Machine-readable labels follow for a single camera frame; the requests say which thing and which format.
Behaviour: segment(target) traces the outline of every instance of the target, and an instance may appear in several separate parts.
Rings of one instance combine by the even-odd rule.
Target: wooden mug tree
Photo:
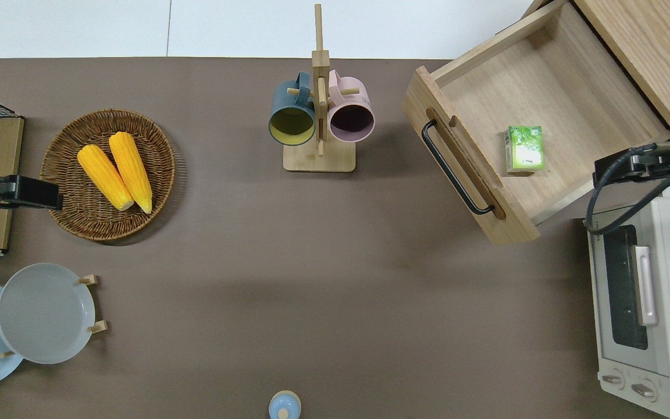
[[[356,144],[340,141],[327,126],[327,101],[330,75],[330,51],[322,48],[322,5],[314,5],[317,49],[312,51],[312,92],[314,101],[314,138],[302,145],[284,145],[284,169],[290,172],[353,172],[356,169]],[[298,94],[296,88],[288,93]],[[343,94],[358,93],[343,91]]]

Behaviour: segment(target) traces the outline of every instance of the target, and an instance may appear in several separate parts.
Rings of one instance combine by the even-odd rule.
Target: blue mug
[[[296,80],[282,82],[273,95],[268,121],[270,135],[283,145],[301,145],[314,136],[314,103],[309,97],[311,75],[300,72]],[[298,94],[288,93],[297,88]]]

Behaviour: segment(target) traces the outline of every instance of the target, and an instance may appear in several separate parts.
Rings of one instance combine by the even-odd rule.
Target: green juice box
[[[508,173],[544,169],[542,127],[508,127],[505,131],[505,164]]]

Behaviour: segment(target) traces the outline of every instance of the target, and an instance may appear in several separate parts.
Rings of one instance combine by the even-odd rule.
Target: toaster oven
[[[601,388],[670,417],[670,188],[589,250]]]

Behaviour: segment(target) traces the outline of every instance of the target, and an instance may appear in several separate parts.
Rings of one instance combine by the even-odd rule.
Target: oven door
[[[595,214],[593,221],[595,225],[608,225],[627,208]],[[657,318],[662,310],[658,309],[659,296],[654,291],[660,291],[660,278],[648,261],[648,254],[657,250],[648,213],[647,208],[643,209],[612,233],[591,239],[598,339],[602,358],[668,377],[665,331]],[[635,254],[636,249],[640,255],[646,253],[644,262]],[[649,294],[643,292],[642,285]]]

